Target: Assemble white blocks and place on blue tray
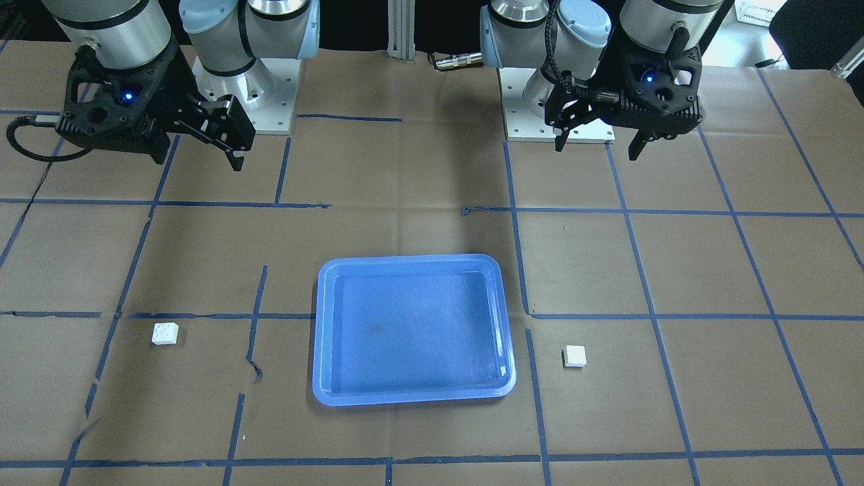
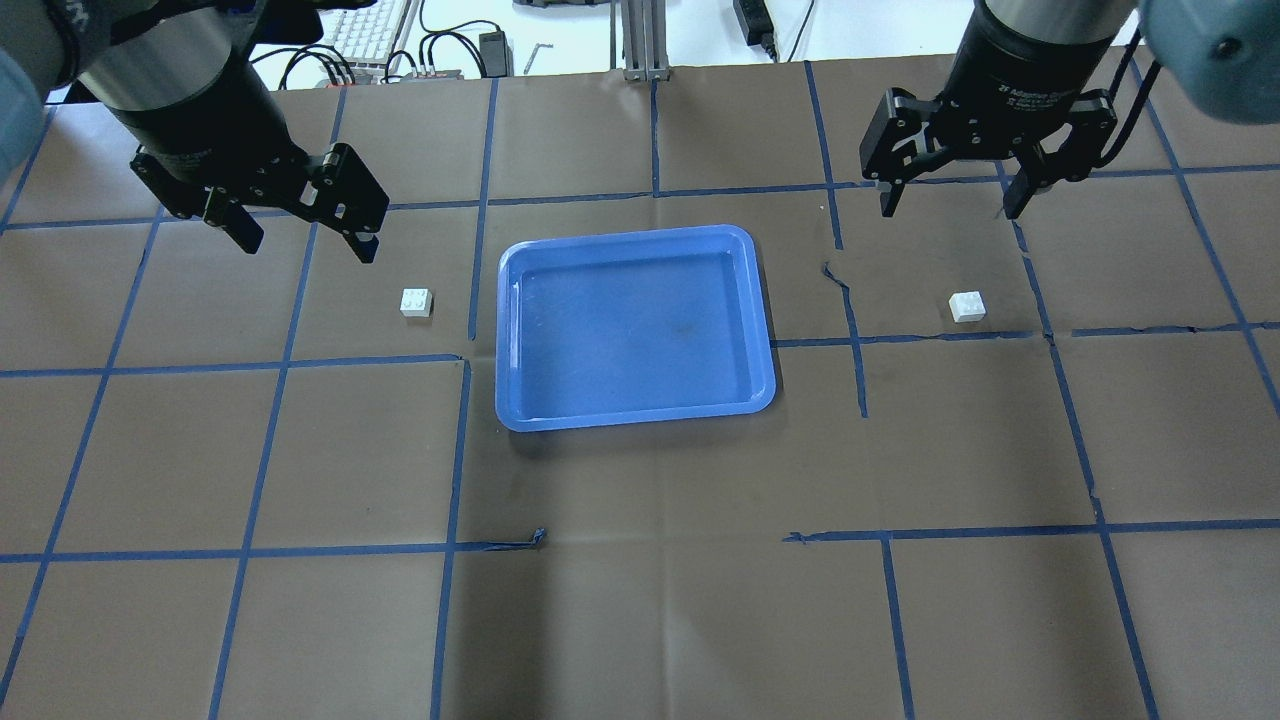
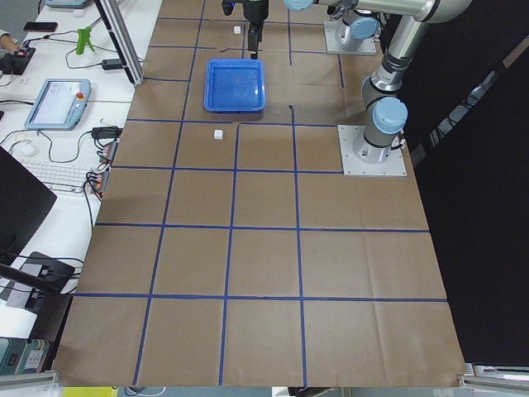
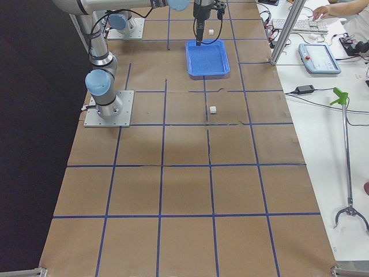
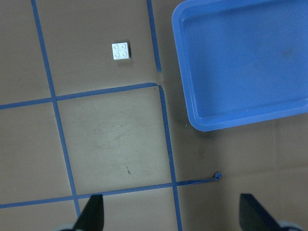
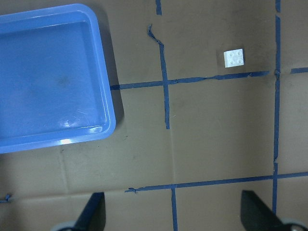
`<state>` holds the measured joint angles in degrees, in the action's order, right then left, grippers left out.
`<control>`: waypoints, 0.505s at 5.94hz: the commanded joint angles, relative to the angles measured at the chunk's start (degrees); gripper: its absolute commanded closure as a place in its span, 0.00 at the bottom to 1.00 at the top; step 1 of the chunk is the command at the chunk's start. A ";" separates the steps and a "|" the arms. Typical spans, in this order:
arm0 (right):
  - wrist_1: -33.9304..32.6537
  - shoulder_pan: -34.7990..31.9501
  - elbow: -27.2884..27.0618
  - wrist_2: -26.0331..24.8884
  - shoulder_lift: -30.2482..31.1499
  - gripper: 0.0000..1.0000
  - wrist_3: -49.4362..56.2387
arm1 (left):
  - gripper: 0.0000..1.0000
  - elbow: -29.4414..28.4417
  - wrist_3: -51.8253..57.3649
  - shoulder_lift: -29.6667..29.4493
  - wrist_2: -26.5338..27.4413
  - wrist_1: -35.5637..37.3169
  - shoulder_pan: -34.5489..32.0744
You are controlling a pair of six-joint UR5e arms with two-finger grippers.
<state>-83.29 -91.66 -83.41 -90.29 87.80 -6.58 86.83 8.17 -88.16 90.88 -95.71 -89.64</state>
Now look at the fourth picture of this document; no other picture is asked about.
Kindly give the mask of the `person's hand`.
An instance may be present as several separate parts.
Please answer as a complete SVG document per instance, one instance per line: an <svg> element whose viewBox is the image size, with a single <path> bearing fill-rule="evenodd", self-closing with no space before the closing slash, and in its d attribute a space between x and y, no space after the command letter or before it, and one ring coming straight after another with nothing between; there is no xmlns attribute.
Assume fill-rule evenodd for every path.
<svg viewBox="0 0 369 277"><path fill-rule="evenodd" d="M312 12L312 20L316 21L319 19L323 19L329 15L329 12L330 12L330 8L328 7L328 5L320 6Z"/></svg>

